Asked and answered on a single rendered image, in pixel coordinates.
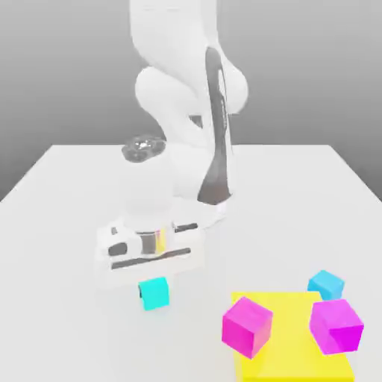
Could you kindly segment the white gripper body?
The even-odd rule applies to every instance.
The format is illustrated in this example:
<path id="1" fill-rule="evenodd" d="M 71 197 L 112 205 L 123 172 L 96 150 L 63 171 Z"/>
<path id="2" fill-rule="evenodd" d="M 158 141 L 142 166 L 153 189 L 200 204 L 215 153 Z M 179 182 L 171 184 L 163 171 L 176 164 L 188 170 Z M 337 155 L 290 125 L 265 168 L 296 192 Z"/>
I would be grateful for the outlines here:
<path id="1" fill-rule="evenodd" d="M 156 258 L 110 257 L 97 249 L 94 274 L 99 287 L 112 289 L 153 278 L 169 277 L 204 265 L 205 233 L 184 231 L 175 235 L 170 250 Z"/>

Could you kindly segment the small cyan cube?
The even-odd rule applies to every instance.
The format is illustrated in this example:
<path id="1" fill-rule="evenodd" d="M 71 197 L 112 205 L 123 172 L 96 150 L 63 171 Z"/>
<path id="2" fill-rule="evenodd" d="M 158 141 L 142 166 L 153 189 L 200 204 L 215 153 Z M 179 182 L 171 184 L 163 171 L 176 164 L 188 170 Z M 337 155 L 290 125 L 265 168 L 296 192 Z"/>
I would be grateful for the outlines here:
<path id="1" fill-rule="evenodd" d="M 164 277 L 138 283 L 140 298 L 145 311 L 169 305 L 169 285 Z"/>

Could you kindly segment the small magenta cube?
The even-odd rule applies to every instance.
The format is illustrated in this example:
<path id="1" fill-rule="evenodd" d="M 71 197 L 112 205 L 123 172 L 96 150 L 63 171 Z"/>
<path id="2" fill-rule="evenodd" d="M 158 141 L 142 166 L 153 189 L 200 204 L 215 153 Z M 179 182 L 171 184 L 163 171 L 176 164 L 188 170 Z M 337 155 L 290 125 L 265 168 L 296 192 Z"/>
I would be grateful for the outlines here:
<path id="1" fill-rule="evenodd" d="M 222 341 L 241 355 L 253 359 L 268 342 L 273 312 L 243 296 L 222 317 Z"/>
<path id="2" fill-rule="evenodd" d="M 325 355 L 357 351 L 364 324 L 345 299 L 315 302 L 309 329 Z"/>

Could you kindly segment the small blue cube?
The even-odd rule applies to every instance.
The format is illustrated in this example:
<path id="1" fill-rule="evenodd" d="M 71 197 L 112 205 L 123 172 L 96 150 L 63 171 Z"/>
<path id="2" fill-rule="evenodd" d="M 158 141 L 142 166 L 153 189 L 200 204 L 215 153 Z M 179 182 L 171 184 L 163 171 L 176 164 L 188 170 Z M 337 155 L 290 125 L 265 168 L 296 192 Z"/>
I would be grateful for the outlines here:
<path id="1" fill-rule="evenodd" d="M 345 281 L 330 272 L 321 270 L 308 282 L 308 292 L 318 292 L 324 301 L 341 299 Z"/>

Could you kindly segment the large yellow box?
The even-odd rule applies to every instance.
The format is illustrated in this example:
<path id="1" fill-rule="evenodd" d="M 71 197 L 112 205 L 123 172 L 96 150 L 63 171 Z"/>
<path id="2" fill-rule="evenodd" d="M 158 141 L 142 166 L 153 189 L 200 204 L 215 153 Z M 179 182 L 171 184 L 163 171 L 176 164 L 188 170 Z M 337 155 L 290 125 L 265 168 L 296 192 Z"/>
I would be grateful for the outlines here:
<path id="1" fill-rule="evenodd" d="M 309 329 L 318 292 L 232 292 L 273 312 L 271 336 L 253 359 L 234 352 L 235 382 L 354 382 L 344 354 L 324 355 Z"/>

